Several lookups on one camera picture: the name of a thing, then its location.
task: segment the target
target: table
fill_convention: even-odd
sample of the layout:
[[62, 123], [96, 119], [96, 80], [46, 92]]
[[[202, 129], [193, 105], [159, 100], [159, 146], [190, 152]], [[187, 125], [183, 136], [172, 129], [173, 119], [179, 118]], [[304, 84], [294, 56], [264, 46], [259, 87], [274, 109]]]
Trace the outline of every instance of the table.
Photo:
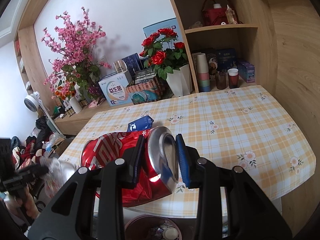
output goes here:
[[[126, 131], [129, 122], [151, 116], [153, 126], [167, 126], [175, 136], [219, 167], [242, 166], [270, 200], [280, 198], [310, 178], [316, 157], [289, 114], [261, 86], [198, 93], [95, 114], [76, 136], [61, 160], [79, 165], [89, 139]], [[196, 217], [198, 190], [181, 178], [165, 198], [131, 208], [167, 217]], [[222, 213], [227, 215], [225, 198]]]

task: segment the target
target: crushed red can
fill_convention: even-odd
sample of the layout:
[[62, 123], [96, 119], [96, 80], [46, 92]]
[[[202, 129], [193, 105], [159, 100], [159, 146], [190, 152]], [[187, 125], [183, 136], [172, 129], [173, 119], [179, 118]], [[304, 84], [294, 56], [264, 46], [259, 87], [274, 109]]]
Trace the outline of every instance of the crushed red can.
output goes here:
[[88, 141], [81, 153], [81, 166], [90, 170], [103, 168], [121, 158], [126, 149], [135, 147], [139, 135], [146, 138], [145, 154], [137, 186], [132, 190], [122, 189], [124, 207], [145, 204], [174, 191], [179, 179], [178, 161], [170, 130], [158, 126], [143, 131], [108, 133]]

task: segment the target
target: stack of paper cups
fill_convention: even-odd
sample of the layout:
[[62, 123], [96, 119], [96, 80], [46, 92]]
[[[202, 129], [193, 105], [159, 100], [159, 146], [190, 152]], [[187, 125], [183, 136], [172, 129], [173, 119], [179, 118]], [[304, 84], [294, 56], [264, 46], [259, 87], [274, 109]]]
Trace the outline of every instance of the stack of paper cups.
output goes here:
[[197, 72], [200, 92], [210, 92], [210, 77], [207, 57], [204, 53], [197, 55]]

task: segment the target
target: blue box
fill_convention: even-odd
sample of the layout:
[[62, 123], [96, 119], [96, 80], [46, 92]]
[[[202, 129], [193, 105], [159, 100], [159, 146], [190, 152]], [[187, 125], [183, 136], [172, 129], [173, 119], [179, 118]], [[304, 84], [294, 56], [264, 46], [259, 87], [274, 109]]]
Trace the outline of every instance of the blue box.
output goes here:
[[143, 131], [145, 129], [151, 129], [153, 121], [154, 120], [148, 115], [141, 117], [138, 120], [135, 120], [128, 124], [127, 132]]
[[246, 83], [254, 83], [255, 82], [254, 65], [252, 65], [251, 63], [244, 61], [244, 60], [238, 60], [237, 67], [238, 67], [239, 76]]
[[237, 68], [235, 49], [217, 49], [218, 71], [228, 71], [230, 68]]
[[[169, 20], [165, 20], [162, 22], [158, 22], [152, 25], [149, 25], [147, 27], [143, 28], [144, 34], [147, 37], [149, 37], [152, 33], [157, 32], [159, 29], [164, 29], [164, 28], [170, 28], [173, 29], [174, 32], [177, 33], [177, 40], [175, 42], [183, 42], [182, 35], [181, 35], [181, 30], [179, 28], [179, 24], [176, 18], [172, 18]], [[167, 49], [169, 46], [168, 44], [164, 43], [163, 44], [163, 49]]]
[[136, 75], [136, 71], [142, 70], [142, 64], [137, 53], [132, 54], [128, 57], [122, 59], [127, 66], [127, 70], [129, 71], [130, 75], [134, 77]]

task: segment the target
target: brown glass cup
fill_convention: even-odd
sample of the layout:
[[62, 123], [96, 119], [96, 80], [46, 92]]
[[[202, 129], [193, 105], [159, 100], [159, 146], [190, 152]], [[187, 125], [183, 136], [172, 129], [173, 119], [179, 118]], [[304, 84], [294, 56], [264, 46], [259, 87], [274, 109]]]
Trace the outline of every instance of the brown glass cup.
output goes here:
[[236, 68], [230, 68], [228, 70], [228, 80], [230, 89], [239, 87], [239, 74]]
[[215, 74], [217, 89], [223, 90], [227, 88], [227, 77], [223, 72], [217, 72]]

